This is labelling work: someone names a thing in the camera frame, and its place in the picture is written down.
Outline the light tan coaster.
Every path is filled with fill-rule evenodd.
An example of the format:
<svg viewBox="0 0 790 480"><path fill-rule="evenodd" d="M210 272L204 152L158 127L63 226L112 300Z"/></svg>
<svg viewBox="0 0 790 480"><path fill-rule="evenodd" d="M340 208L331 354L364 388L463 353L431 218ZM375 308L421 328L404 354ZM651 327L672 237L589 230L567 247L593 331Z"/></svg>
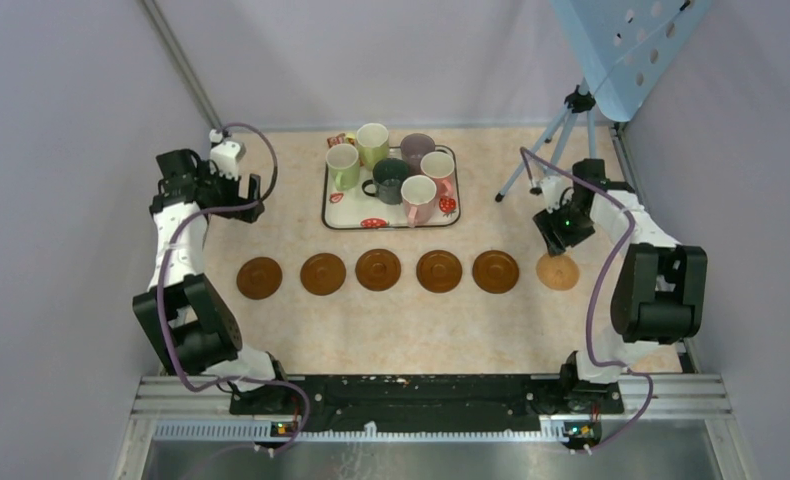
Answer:
<svg viewBox="0 0 790 480"><path fill-rule="evenodd" d="M555 291L568 291L580 279L578 264L568 255L542 255L535 267L537 278L547 288Z"/></svg>

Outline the brown coaster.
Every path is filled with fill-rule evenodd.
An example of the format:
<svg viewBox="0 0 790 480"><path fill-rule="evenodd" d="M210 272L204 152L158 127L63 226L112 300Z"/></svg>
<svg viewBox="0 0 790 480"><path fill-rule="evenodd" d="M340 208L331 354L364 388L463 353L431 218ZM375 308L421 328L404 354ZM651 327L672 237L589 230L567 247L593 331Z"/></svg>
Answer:
<svg viewBox="0 0 790 480"><path fill-rule="evenodd" d="M390 250L368 250L358 258L355 275L364 288L375 292L385 291L398 283L401 262Z"/></svg>
<svg viewBox="0 0 790 480"><path fill-rule="evenodd" d="M318 253L309 257L300 270L304 289L317 296L327 296L338 291L346 275L343 260L332 253Z"/></svg>
<svg viewBox="0 0 790 480"><path fill-rule="evenodd" d="M263 300L278 291L283 281L279 263L269 257L256 257L238 270L236 286L248 299Z"/></svg>
<svg viewBox="0 0 790 480"><path fill-rule="evenodd" d="M416 264L420 285L431 293L447 293L461 282L463 268L460 260L450 251L431 250L423 254Z"/></svg>
<svg viewBox="0 0 790 480"><path fill-rule="evenodd" d="M500 250L488 250L474 260L472 277L476 285L485 292L503 294L516 286L520 270L510 254Z"/></svg>

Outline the green mug front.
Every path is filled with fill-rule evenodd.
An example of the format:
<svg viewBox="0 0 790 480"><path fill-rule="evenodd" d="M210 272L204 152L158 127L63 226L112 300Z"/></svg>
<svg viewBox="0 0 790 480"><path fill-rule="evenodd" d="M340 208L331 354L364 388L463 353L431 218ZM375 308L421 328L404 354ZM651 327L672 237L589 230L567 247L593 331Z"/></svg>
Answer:
<svg viewBox="0 0 790 480"><path fill-rule="evenodd" d="M342 143L332 146L325 161L336 191L345 192L359 184L360 158L353 145Z"/></svg>

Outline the white strawberry tray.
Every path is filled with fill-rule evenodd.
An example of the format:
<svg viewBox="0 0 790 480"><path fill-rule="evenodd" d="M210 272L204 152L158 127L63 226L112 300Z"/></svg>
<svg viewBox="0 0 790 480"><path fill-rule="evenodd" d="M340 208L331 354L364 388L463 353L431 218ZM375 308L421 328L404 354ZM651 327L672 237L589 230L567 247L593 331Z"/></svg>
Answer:
<svg viewBox="0 0 790 480"><path fill-rule="evenodd" d="M462 216L459 198L458 170L452 177L454 193L446 195L441 206L435 203L429 220L420 228L442 228L454 225ZM346 192L337 191L329 168L325 167L323 180L321 219L331 230L353 231L362 229L406 229L407 217L402 205L387 205L361 191L361 184L370 179L370 173L361 168L359 184Z"/></svg>

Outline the dark green mug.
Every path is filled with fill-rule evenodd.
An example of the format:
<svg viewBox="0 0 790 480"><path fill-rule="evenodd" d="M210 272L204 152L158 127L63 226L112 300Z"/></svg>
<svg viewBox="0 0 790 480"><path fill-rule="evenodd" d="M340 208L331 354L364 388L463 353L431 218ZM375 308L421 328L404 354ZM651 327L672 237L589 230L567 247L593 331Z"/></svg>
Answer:
<svg viewBox="0 0 790 480"><path fill-rule="evenodd" d="M410 167L402 159L386 158L376 163L370 179L362 183L362 192L387 205L402 203L401 187L410 176Z"/></svg>

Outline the light blue music stand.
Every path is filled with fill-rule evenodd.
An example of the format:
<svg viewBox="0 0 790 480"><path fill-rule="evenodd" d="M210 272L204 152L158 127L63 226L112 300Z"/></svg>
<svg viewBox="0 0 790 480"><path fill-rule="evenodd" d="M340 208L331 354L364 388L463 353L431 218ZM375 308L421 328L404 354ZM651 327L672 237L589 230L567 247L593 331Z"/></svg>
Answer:
<svg viewBox="0 0 790 480"><path fill-rule="evenodd" d="M557 163L579 116L596 155L595 108L614 123L631 121L709 10L709 1L554 1L583 77L532 151L554 141Z"/></svg>

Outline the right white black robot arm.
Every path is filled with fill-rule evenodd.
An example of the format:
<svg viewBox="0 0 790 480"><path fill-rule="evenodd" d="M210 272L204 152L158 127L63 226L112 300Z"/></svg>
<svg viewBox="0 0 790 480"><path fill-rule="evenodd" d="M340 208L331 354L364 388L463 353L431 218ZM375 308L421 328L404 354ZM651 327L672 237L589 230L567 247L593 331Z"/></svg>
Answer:
<svg viewBox="0 0 790 480"><path fill-rule="evenodd" d="M667 234L628 183L606 177L601 159L581 160L569 172L553 168L533 186L546 200L533 221L550 259L563 259L567 250L603 231L613 244L607 260L623 260L610 301L610 327L593 332L606 278L601 273L587 307L586 347L573 352L560 371L560 404L583 412L658 346L697 334L708 257L701 247Z"/></svg>

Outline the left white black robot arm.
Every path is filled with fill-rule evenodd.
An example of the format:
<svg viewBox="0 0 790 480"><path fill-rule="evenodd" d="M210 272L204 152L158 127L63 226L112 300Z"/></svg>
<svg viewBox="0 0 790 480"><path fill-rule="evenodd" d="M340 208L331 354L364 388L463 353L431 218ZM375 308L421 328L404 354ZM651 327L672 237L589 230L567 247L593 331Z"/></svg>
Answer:
<svg viewBox="0 0 790 480"><path fill-rule="evenodd" d="M207 158L189 149L157 156L161 178L149 206L155 267L132 308L162 366L189 390L230 383L235 392L253 390L254 401L274 414L288 407L292 388L271 354L243 343L203 258L210 216L252 224L264 211L258 175L249 176L245 195L239 192L244 154L241 143L225 140Z"/></svg>

